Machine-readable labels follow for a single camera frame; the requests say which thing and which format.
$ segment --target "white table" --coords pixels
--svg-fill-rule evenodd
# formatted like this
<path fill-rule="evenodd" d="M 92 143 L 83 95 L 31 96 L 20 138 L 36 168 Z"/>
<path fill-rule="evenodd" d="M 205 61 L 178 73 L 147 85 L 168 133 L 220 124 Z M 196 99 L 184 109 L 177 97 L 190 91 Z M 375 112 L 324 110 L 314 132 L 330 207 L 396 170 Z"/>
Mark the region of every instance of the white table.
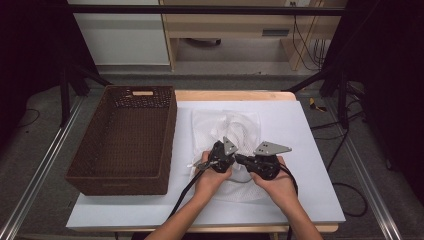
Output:
<path fill-rule="evenodd" d="M 238 98 L 233 98 L 234 94 L 242 96 L 239 99 L 255 100 L 239 101 L 236 100 Z M 210 97 L 221 101 L 210 101 Z M 198 99 L 208 101 L 186 101 Z M 177 100 L 178 113 L 168 193 L 163 196 L 80 194 L 66 227 L 76 231 L 151 231 L 161 225 L 189 181 L 190 169 L 187 168 L 187 163 L 194 156 L 191 131 L 193 109 L 257 112 L 262 126 L 261 141 L 293 148 L 292 152 L 282 156 L 296 177 L 300 202 L 319 231 L 336 231 L 338 224 L 345 221 L 303 109 L 294 95 L 180 91 L 177 92 Z M 283 232 L 287 229 L 287 218 L 270 198 L 244 203 L 212 199 L 189 232 Z"/>

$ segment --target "basket handle hole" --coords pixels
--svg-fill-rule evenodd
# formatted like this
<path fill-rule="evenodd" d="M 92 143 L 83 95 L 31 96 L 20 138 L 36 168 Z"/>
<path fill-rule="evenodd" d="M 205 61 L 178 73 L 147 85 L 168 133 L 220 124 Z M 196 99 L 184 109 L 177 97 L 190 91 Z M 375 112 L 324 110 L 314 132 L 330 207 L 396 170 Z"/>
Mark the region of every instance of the basket handle hole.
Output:
<path fill-rule="evenodd" d="M 153 96 L 153 91 L 133 91 L 134 96 Z"/>

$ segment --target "wicker basket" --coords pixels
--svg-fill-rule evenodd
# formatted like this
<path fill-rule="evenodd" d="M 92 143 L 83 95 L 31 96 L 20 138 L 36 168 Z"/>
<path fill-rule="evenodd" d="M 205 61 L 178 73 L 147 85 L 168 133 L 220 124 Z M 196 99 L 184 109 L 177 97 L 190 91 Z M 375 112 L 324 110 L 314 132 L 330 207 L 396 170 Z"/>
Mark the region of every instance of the wicker basket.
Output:
<path fill-rule="evenodd" d="M 65 179 L 85 195 L 168 191 L 173 87 L 107 86 Z"/>

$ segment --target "human hand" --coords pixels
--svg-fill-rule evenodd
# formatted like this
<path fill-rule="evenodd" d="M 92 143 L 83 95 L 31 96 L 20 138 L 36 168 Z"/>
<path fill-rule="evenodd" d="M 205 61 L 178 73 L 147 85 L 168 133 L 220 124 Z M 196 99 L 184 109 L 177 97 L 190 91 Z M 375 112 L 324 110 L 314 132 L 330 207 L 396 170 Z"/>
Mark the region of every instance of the human hand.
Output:
<path fill-rule="evenodd" d="M 202 163 L 208 161 L 210 151 L 202 153 Z M 206 169 L 206 171 L 200 176 L 195 186 L 195 196 L 207 198 L 208 200 L 218 191 L 219 186 L 228 179 L 232 174 L 232 168 L 229 167 L 225 173 L 217 173 L 212 168 Z"/>
<path fill-rule="evenodd" d="M 284 166 L 283 157 L 277 156 L 278 161 Z M 280 171 L 273 180 L 263 180 L 258 174 L 251 172 L 250 175 L 256 185 L 262 187 L 271 197 L 271 199 L 283 208 L 292 200 L 297 201 L 297 194 L 290 176 L 284 171 Z"/>

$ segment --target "white fabric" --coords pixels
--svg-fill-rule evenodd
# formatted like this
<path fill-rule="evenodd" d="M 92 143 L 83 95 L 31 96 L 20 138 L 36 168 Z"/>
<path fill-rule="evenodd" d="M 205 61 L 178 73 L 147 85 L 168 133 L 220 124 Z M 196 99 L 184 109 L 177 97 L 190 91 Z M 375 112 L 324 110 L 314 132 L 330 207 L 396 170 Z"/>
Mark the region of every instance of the white fabric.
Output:
<path fill-rule="evenodd" d="M 238 148 L 237 153 L 252 156 L 260 142 L 260 120 L 257 113 L 193 110 L 193 163 L 201 159 L 203 151 L 211 150 L 212 146 L 223 137 L 227 137 Z M 190 179 L 194 177 L 194 168 Z M 233 164 L 232 175 L 225 181 L 214 198 L 231 202 L 243 202 L 268 196 L 258 187 L 243 165 Z"/>

